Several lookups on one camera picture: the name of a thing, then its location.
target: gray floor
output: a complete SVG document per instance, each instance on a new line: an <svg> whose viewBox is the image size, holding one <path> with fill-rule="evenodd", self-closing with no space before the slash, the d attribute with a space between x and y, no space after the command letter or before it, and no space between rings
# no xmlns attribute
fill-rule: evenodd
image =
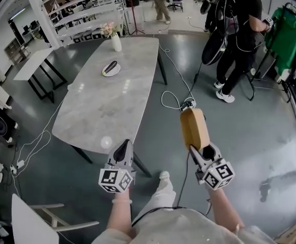
<svg viewBox="0 0 296 244"><path fill-rule="evenodd" d="M206 37L160 35L158 38L164 49L171 50L170 57L189 85L192 84ZM90 41L60 48L50 60L72 83L99 44L100 41ZM182 141L180 112L163 107L160 97L167 89L183 100L187 90L170 61L165 55L162 58L169 85L163 84L157 67L134 143L136 153L154 174L153 179L148 179L138 172L137 184L131 190L135 215L156 189L160 171L170 172L176 192L180 191L185 176L187 151ZM17 135L20 135L18 145L21 149L24 143L31 142L42 131L67 93L67 87L55 91L55 104L48 99L41 101L27 82L13 81L16 73L17 68L13 68L3 88L13 98L13 109L9 115L20 124ZM47 88L51 87L40 70L36 75ZM257 225L274 237L296 221L296 121L293 110L290 104L285 103L285 95L278 91L257 90L255 100L250 102L246 96L251 95L252 91L247 80L234 89L235 102L226 104L215 96L215 77L216 65L202 66L193 95L197 106L206 116L211 140L220 148L223 157L232 163L236 172L235 179L225 188L225 192L247 225ZM164 100L176 106L170 95L165 96ZM24 148L23 158L30 149ZM52 136L50 144L32 157L28 168L20 176L22 197L26 203L64 203L66 207L57 209L56 213L71 224L100 221L99 226L66 233L76 244L90 243L104 230L111 209L112 195L97 185L99 170L106 157L87 153L93 165L82 159L69 145ZM0 144L0 162L7 167L13 154L13 149ZM205 188L197 184L195 170L190 160L180 205L205 212L208 195ZM13 185L8 187L7 192L0 185L1 214L5 219L11 217L11 195L14 191Z"/></svg>

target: white plate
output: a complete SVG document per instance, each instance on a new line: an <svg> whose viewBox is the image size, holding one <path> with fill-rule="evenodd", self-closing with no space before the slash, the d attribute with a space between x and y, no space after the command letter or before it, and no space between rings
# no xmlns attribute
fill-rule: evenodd
<svg viewBox="0 0 296 244"><path fill-rule="evenodd" d="M109 66L109 64L106 65L106 66L104 67L104 69L102 70L102 74L103 74L103 76L105 76L105 77L112 77L112 76L114 76L115 74L119 73L119 71L120 71L120 69L121 69L121 66L120 66L119 64L116 64L116 66L113 68L113 70L110 70L107 74L104 74L104 71L107 69L108 66Z"/></svg>

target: sleeve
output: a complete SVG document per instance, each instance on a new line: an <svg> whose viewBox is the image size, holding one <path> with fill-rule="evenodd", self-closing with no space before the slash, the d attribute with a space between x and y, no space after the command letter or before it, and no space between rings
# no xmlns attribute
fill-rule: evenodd
<svg viewBox="0 0 296 244"><path fill-rule="evenodd" d="M249 15L261 20L261 16L262 16L262 2L261 2L261 0L253 0L253 4L251 6L249 6L248 13L249 13Z"/></svg>
<svg viewBox="0 0 296 244"><path fill-rule="evenodd" d="M240 229L238 238L248 244L276 244L268 235L264 234L258 227L250 226Z"/></svg>
<svg viewBox="0 0 296 244"><path fill-rule="evenodd" d="M115 229L107 229L100 234L92 244L129 244L132 239Z"/></svg>

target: white vase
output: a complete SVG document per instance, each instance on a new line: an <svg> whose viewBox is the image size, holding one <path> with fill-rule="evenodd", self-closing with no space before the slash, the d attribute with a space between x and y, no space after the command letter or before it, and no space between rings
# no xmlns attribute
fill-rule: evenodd
<svg viewBox="0 0 296 244"><path fill-rule="evenodd" d="M112 44L115 51L119 52L122 50L121 41L117 34L112 36Z"/></svg>

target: black-and-white marker cube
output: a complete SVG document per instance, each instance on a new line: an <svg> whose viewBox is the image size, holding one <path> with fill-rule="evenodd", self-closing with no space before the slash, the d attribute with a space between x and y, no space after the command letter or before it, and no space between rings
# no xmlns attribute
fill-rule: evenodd
<svg viewBox="0 0 296 244"><path fill-rule="evenodd" d="M133 178L126 169L101 169L98 184L109 193L122 193Z"/></svg>
<svg viewBox="0 0 296 244"><path fill-rule="evenodd" d="M205 183L213 190L222 188L229 184L235 173L229 162L224 162L209 168L203 176Z"/></svg>

